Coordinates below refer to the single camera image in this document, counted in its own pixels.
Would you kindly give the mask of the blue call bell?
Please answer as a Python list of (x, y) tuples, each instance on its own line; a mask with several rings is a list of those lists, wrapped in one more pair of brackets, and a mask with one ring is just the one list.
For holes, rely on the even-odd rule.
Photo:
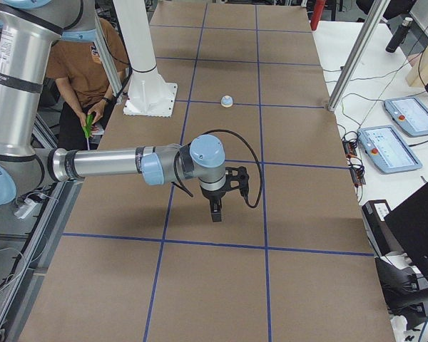
[(221, 98), (220, 104), (224, 107), (224, 108), (229, 108), (233, 105), (233, 98), (229, 95), (224, 95)]

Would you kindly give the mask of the green handheld controller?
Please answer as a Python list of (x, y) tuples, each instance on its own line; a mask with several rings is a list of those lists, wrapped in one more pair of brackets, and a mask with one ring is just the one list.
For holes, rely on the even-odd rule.
[(88, 114), (86, 116), (86, 124), (83, 126), (83, 133), (86, 139), (89, 139), (92, 132), (93, 115)]

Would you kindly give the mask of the near teach pendant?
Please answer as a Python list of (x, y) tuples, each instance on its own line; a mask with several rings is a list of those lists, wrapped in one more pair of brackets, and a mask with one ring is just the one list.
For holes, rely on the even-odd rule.
[(385, 174), (422, 168), (422, 163), (392, 125), (360, 128), (358, 139), (375, 166)]

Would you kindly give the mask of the teach pendant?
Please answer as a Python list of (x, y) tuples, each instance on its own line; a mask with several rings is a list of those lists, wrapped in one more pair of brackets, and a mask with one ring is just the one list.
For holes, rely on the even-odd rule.
[(385, 174), (422, 168), (422, 163), (392, 125), (360, 128), (358, 139), (375, 166)]
[(428, 135), (428, 108), (417, 97), (385, 100), (384, 109), (409, 136)]

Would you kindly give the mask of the white box black device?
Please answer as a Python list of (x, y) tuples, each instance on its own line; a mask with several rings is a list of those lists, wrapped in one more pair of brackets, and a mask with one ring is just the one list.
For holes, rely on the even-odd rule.
[(385, 199), (369, 200), (362, 205), (367, 236), (377, 256), (407, 256), (384, 220), (390, 212)]

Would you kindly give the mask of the seated person brown shirt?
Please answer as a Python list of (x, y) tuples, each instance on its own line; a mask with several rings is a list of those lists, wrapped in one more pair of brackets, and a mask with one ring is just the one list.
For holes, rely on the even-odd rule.
[(64, 100), (58, 147), (85, 150), (87, 116), (105, 128), (116, 104), (95, 43), (58, 41), (51, 48), (46, 77), (55, 80)]

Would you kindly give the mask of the black laptop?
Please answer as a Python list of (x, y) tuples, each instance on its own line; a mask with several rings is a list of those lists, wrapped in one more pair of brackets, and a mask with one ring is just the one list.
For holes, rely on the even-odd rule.
[(384, 218), (388, 228), (428, 281), (428, 182)]

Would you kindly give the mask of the far teach pendant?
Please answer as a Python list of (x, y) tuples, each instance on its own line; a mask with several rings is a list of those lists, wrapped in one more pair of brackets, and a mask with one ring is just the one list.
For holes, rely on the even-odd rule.
[(385, 100), (384, 109), (409, 136), (428, 135), (428, 108), (417, 97)]

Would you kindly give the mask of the red bottle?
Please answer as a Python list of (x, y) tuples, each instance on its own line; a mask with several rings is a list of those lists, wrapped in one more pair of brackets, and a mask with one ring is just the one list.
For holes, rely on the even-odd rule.
[(312, 31), (315, 31), (317, 29), (318, 23), (321, 19), (322, 12), (325, 7), (325, 0), (316, 0), (315, 4), (313, 6), (313, 12), (310, 19), (310, 28)]

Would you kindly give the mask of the black water bottle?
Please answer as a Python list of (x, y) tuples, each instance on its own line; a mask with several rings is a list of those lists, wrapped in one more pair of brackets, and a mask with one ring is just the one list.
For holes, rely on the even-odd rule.
[(398, 26), (397, 30), (393, 34), (389, 43), (387, 44), (385, 51), (388, 53), (394, 53), (397, 48), (404, 42), (407, 34), (411, 28), (414, 19), (410, 16), (405, 17), (402, 23)]

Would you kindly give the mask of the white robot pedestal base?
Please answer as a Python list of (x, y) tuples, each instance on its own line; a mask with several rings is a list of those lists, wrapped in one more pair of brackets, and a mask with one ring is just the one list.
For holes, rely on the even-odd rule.
[(113, 2), (131, 65), (126, 115), (169, 118), (178, 85), (167, 83), (158, 72), (144, 1)]

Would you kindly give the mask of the aluminium frame post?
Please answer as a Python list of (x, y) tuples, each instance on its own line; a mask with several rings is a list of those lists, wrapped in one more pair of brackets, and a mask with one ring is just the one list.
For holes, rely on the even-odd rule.
[(370, 39), (377, 28), (380, 19), (383, 17), (390, 0), (376, 0), (372, 4), (372, 8), (362, 25), (362, 28), (357, 36), (357, 39), (352, 47), (352, 50), (347, 58), (346, 64), (342, 69), (341, 75), (335, 84), (330, 99), (327, 103), (327, 109), (334, 112), (337, 105), (350, 82), (350, 79), (355, 72), (360, 59), (365, 52), (365, 49), (370, 42)]

